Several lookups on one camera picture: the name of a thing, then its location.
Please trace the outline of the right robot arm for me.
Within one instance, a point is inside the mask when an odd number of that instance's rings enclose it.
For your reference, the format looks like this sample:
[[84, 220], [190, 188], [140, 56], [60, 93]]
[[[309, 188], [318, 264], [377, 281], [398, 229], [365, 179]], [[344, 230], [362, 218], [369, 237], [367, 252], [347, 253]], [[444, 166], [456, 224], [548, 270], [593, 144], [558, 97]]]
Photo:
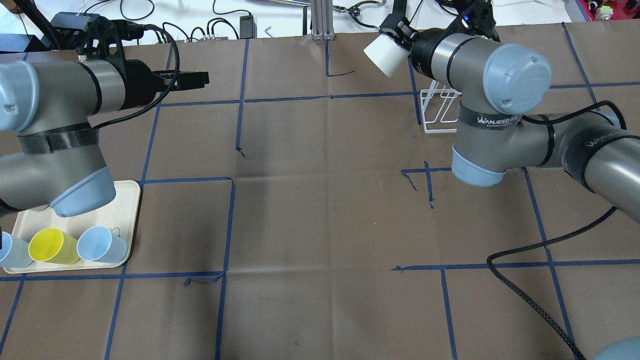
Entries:
[[392, 13], [378, 30], [414, 70], [461, 93], [451, 165], [458, 180], [491, 187], [508, 169], [559, 166], [639, 220], [639, 136], [622, 112], [604, 100], [566, 114], [532, 114], [551, 88], [551, 64], [530, 48], [502, 43], [482, 4], [446, 28], [417, 30]]

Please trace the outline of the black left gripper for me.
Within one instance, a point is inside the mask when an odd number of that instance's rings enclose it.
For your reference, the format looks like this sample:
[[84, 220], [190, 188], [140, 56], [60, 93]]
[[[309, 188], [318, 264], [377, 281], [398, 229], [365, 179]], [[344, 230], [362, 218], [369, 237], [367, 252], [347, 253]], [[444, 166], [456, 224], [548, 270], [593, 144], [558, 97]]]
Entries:
[[96, 109], [127, 110], [148, 106], [181, 85], [210, 83], [208, 71], [151, 70], [142, 60], [127, 58], [122, 41], [137, 40], [145, 32], [163, 32], [152, 23], [110, 20], [98, 16], [89, 23], [84, 45], [77, 48], [78, 63], [91, 76]]

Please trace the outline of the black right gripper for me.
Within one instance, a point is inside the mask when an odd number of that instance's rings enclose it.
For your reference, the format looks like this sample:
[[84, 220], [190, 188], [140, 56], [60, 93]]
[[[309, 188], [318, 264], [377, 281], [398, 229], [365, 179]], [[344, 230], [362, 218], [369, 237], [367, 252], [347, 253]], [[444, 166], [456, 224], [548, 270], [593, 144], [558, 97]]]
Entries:
[[387, 35], [409, 52], [415, 71], [428, 78], [435, 78], [432, 61], [438, 45], [453, 33], [441, 28], [414, 31], [403, 14], [387, 14], [380, 25], [380, 34]]

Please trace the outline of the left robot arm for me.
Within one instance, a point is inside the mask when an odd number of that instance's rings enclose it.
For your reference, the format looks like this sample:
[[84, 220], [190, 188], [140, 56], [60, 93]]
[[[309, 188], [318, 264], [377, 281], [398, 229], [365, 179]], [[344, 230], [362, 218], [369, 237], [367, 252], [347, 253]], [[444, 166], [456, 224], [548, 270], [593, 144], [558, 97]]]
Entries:
[[182, 71], [170, 34], [174, 69], [151, 70], [126, 58], [123, 40], [153, 24], [98, 16], [76, 48], [77, 61], [1, 65], [1, 130], [20, 152], [1, 157], [1, 214], [50, 207], [60, 217], [86, 214], [115, 199], [114, 178], [99, 148], [99, 130], [153, 109], [170, 92], [202, 89], [207, 71]]

